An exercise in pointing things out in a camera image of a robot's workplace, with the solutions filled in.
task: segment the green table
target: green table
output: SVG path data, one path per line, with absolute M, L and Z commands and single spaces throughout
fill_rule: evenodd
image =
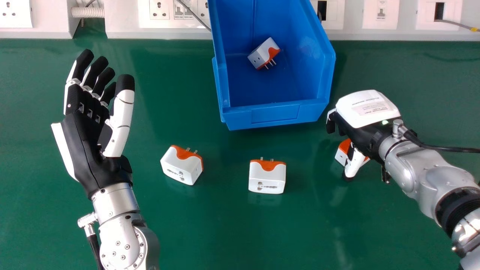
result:
M 162 269 L 456 269 L 442 229 L 368 163 L 356 181 L 333 159 L 344 139 L 316 123 L 230 132 L 220 122 L 211 41 L 108 40 L 87 22 L 73 40 L 0 40 L 0 269 L 94 269 L 77 219 L 92 211 L 50 130 L 84 49 L 137 80 L 124 154 L 161 243 Z M 331 105 L 377 89 L 426 142 L 480 146 L 479 43 L 333 42 Z M 195 186 L 167 178 L 168 146 L 197 149 Z M 480 177 L 480 157 L 445 154 Z M 247 189 L 249 160 L 285 161 L 283 195 Z

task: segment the blue plastic bin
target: blue plastic bin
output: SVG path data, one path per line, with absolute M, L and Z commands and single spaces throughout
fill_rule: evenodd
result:
M 209 0 L 220 118 L 229 130 L 313 122 L 327 106 L 335 52 L 309 0 Z M 272 37 L 275 67 L 247 56 Z

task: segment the robotic hand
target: robotic hand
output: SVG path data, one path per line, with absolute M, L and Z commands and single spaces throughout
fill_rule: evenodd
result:
M 105 88 L 115 72 L 103 56 L 88 67 L 93 58 L 86 49 L 73 63 L 65 85 L 65 118 L 51 125 L 69 175 L 82 184 L 95 209 L 78 225 L 85 230 L 99 270 L 157 270 L 158 239 L 140 215 L 132 169 L 121 155 L 132 121 L 135 81 L 120 75 Z
M 403 124 L 397 107 L 382 93 L 366 90 L 339 99 L 329 111 L 327 132 L 351 139 L 344 178 L 351 181 L 365 157 L 382 165 L 382 180 L 393 179 L 424 215 L 452 239 L 459 269 L 480 269 L 480 187 L 467 171 L 435 150 L 480 153 L 480 149 L 437 147 L 421 142 Z

